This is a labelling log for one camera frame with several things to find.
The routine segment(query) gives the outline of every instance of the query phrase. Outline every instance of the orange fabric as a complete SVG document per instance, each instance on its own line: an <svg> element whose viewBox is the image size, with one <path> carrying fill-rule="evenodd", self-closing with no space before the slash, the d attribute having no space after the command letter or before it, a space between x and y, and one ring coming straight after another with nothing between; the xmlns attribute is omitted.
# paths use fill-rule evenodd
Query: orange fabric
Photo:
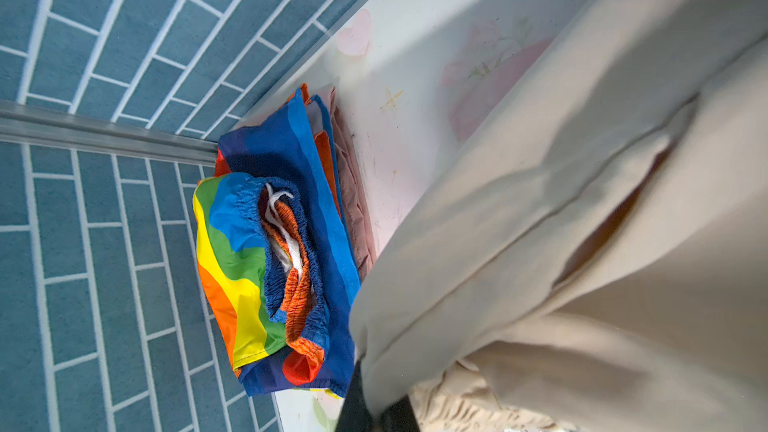
<svg viewBox="0 0 768 432"><path fill-rule="evenodd" d="M221 328L221 335L224 338L224 346L226 347L226 354L230 357L230 364L233 363L232 353L235 345L235 334L237 333L237 312L235 311L232 303L227 298L226 293L221 288L216 279L205 268L197 263L197 268L200 270L200 282L203 283L203 289L205 290L205 296L210 303L210 309L214 311L216 316L216 322Z"/></svg>
<svg viewBox="0 0 768 432"><path fill-rule="evenodd" d="M341 216L341 207L339 207L339 189L336 188L336 171L333 168L333 155L331 154L331 140L328 138L328 132L323 130L315 136L315 148L320 156L322 171L326 174L326 180L331 187L333 201L336 204L336 211Z"/></svg>
<svg viewBox="0 0 768 432"><path fill-rule="evenodd" d="M224 160L224 156L221 155L221 150L219 150L219 155L216 156L216 169L214 170L214 177L225 176L230 172L232 171L230 170L230 167L226 164L226 160Z"/></svg>
<svg viewBox="0 0 768 432"><path fill-rule="evenodd" d="M290 251L283 235L264 219L267 200L266 190L263 190L259 197L261 224L264 226L267 236L272 238L283 249L284 253L290 257ZM283 303L280 305L280 310L286 312L286 343L293 349L293 352L283 362L283 373L286 379L293 385L308 384L320 372L322 362L325 360L325 351L318 344L301 337L306 317L312 309L312 281L309 273L310 260L306 254L304 241L299 232L299 224L291 208L278 200L275 202L275 210L288 235L298 242L302 264L306 265L306 270L302 274L301 279L299 279L299 271L295 268L291 268L288 271Z"/></svg>

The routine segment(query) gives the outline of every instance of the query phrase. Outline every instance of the cream fabric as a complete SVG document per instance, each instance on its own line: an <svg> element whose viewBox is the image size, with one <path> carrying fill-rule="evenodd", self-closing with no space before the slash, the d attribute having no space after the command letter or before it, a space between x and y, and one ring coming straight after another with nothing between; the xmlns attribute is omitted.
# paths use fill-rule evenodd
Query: cream fabric
<svg viewBox="0 0 768 432"><path fill-rule="evenodd" d="M595 432L765 428L767 31L768 0L592 0L363 283L371 411L466 358L502 407Z"/></svg>

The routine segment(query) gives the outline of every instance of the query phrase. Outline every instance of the folded clothes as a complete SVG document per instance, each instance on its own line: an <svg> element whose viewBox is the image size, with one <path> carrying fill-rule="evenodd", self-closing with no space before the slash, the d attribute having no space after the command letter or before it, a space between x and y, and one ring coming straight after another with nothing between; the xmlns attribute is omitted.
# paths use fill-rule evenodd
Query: folded clothes
<svg viewBox="0 0 768 432"><path fill-rule="evenodd" d="M334 143L328 110L319 97L313 96L311 99L312 106L320 108L322 128L328 135L329 143ZM272 192L266 193L264 222L268 226L274 226L266 220L266 210L269 204L273 203L274 210L271 210L273 218L279 217L278 222L286 230L286 234L283 235L278 228L275 230L279 235L270 234L278 247L277 253L270 250L269 255L276 258L272 263L278 267L280 274L274 274L273 269L264 274L264 302L267 314L273 321L288 322L287 312L291 312L293 317L286 330L286 342L296 347L278 350L242 367L240 382L251 395L298 386L329 388L334 394L343 396L354 366L354 344L350 337L348 321L352 300L360 288L360 280L352 257L346 226L336 208L336 203L340 203L336 154L330 147L334 166L331 180L330 177L326 177L326 171L322 167L322 160L316 148L304 104L305 98L302 96L302 91L298 90L291 100L259 126L233 130L219 140L220 159L216 164L217 175L228 172L247 172L253 177L281 177L295 185L296 190L290 193L294 197L293 200L300 203L306 214L306 237L302 235L301 226L298 227L298 233L295 233L296 230L293 234L288 233L291 228L289 225L293 224L289 210L293 213L296 224L300 225L302 219L296 213L299 209L290 206L292 200L290 198L283 202L283 198L287 197L285 195L274 202L269 199L274 195L275 190L282 190L282 188L274 188ZM336 193L331 189L330 182L335 182ZM282 245L279 240L281 238L284 242ZM296 245L299 249L295 263L289 243ZM319 276L317 285L312 277L312 260L309 256L311 249L316 255L316 270ZM303 253L307 254L309 268L304 267ZM287 276L279 257L283 258L286 265L290 259ZM305 273L310 280L308 294L306 294ZM328 345L327 348L322 348L322 356L311 346L301 345L300 340L308 338L308 333L314 330L312 312L315 311L316 305L312 300L312 290L315 292L316 302L319 303L321 297L324 297L327 302ZM308 381L302 384L297 383L304 380Z"/></svg>

